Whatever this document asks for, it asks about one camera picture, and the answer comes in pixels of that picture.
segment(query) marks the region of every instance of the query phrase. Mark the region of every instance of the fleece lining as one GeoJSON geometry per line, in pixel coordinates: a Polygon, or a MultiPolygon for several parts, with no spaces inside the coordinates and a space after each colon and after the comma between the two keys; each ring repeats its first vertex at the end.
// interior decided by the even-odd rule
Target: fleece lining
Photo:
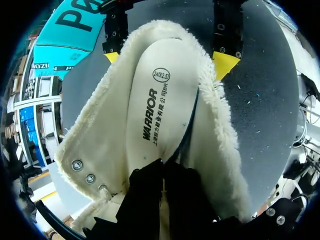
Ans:
{"type": "Polygon", "coordinates": [[[118,60],[109,67],[60,144],[55,155],[59,169],[79,192],[94,201],[101,201],[101,185],[106,186],[109,195],[126,193],[135,161],[137,165],[141,163],[139,159],[128,158],[132,150],[128,151],[126,143],[133,79],[146,49],[166,39],[179,39],[188,46],[196,72],[194,81],[199,89],[183,165],[199,172],[204,191],[222,219],[236,216],[243,222],[249,221],[248,186],[241,173],[238,137],[231,124],[223,84],[215,80],[212,59],[197,39],[170,21],[152,21],[129,35],[118,60]],[[82,170],[72,169],[74,160],[82,161],[82,170]],[[94,183],[86,183],[88,174],[95,176],[94,183]]]}

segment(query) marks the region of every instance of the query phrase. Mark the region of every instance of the blue box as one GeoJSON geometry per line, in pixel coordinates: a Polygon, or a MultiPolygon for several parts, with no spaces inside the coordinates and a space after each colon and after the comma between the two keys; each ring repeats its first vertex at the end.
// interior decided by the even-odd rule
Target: blue box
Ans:
{"type": "Polygon", "coordinates": [[[38,146],[35,147],[35,156],[36,156],[37,160],[39,161],[39,165],[41,167],[46,166],[45,159],[42,158],[40,148],[38,146]]]}
{"type": "Polygon", "coordinates": [[[36,131],[28,132],[28,139],[30,142],[34,142],[34,145],[39,146],[36,131]]]}
{"type": "Polygon", "coordinates": [[[64,76],[95,48],[106,15],[96,4],[64,0],[42,29],[33,49],[35,75],[64,76]]]}
{"type": "Polygon", "coordinates": [[[20,109],[20,120],[21,122],[25,122],[26,120],[34,118],[34,107],[28,106],[20,109]]]}
{"type": "Polygon", "coordinates": [[[31,118],[25,121],[25,127],[28,132],[33,132],[36,130],[35,119],[31,118]]]}

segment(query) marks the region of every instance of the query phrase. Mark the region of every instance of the bolt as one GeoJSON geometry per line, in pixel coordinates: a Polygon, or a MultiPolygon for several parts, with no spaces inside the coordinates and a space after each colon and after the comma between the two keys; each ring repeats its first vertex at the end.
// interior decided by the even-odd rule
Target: bolt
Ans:
{"type": "Polygon", "coordinates": [[[72,163],[71,163],[71,166],[72,166],[72,169],[74,171],[80,171],[82,169],[82,162],[80,160],[74,160],[72,163]]]}
{"type": "Polygon", "coordinates": [[[218,29],[221,30],[221,31],[225,30],[225,25],[223,25],[223,24],[221,24],[221,23],[218,24],[217,27],[218,27],[218,29]]]}
{"type": "Polygon", "coordinates": [[[236,56],[237,58],[241,58],[241,53],[240,53],[239,51],[237,51],[237,52],[235,53],[235,56],[236,56]]]}
{"type": "Polygon", "coordinates": [[[280,216],[278,216],[278,217],[276,218],[276,223],[277,223],[278,225],[283,225],[283,224],[285,223],[285,221],[286,221],[285,216],[280,215],[280,216]]]}
{"type": "Polygon", "coordinates": [[[95,178],[95,175],[93,174],[88,174],[86,177],[85,177],[85,182],[87,184],[93,184],[95,182],[96,178],[95,178]]]}
{"type": "Polygon", "coordinates": [[[265,213],[269,216],[269,217],[272,217],[276,214],[276,210],[272,207],[268,208],[265,213]]]}

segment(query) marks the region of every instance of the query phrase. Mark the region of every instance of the yellow pad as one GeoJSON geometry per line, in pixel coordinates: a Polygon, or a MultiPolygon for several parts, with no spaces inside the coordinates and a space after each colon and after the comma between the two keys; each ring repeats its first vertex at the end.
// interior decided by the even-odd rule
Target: yellow pad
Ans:
{"type": "Polygon", "coordinates": [[[113,64],[118,59],[119,54],[117,52],[111,52],[111,53],[106,53],[105,56],[113,64]]]}
{"type": "Polygon", "coordinates": [[[212,59],[215,65],[215,79],[218,81],[221,81],[228,73],[230,73],[231,69],[233,69],[235,65],[237,65],[237,63],[240,61],[240,59],[235,56],[217,51],[213,52],[212,59]]]}

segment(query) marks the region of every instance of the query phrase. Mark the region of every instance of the insole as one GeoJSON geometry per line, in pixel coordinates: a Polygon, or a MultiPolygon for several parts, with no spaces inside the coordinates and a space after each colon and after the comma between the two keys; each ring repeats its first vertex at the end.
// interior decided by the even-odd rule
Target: insole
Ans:
{"type": "Polygon", "coordinates": [[[197,100],[197,63],[191,48],[176,38],[150,45],[137,64],[126,124],[128,172],[179,147],[197,100]]]}

